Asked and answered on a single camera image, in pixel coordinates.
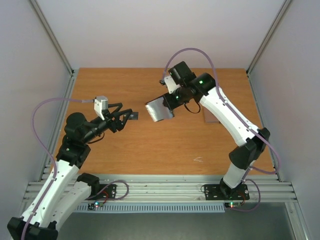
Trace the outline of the black credit card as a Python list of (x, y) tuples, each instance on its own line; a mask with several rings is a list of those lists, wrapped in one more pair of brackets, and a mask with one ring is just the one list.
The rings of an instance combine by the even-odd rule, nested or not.
[(138, 112), (132, 112), (128, 117), (128, 120), (138, 120), (138, 119), (139, 119), (139, 113)]

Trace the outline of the black leather card holder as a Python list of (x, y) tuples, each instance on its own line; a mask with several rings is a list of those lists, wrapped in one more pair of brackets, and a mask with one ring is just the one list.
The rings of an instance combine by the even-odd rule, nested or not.
[(174, 117), (173, 112), (167, 106), (164, 105), (164, 103), (166, 102), (167, 101), (165, 97), (162, 95), (145, 104), (145, 108), (153, 122), (160, 122), (163, 120), (172, 119)]

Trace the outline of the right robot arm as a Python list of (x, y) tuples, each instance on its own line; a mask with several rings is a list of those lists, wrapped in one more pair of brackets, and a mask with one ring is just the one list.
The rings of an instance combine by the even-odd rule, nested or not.
[(219, 183), (219, 191), (226, 199), (234, 197), (248, 169), (265, 150), (271, 135), (269, 130), (265, 127), (260, 129), (250, 122), (228, 100), (210, 74), (196, 76), (184, 61), (168, 72), (169, 75), (164, 78), (168, 88), (168, 93), (164, 95), (164, 106), (173, 111), (194, 100), (209, 110), (235, 141), (237, 146), (228, 155), (231, 164)]

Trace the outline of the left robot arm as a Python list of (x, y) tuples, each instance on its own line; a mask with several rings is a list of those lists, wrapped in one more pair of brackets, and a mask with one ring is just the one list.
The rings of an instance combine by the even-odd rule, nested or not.
[(65, 135), (46, 182), (23, 214), (12, 217), (7, 224), (12, 239), (55, 240), (77, 206), (100, 195), (100, 179), (89, 173), (78, 176), (71, 190), (64, 191), (87, 159), (94, 138), (107, 130), (121, 131), (133, 111), (123, 110), (121, 103), (107, 104), (98, 99), (93, 102), (95, 119), (88, 121), (81, 112), (67, 117)]

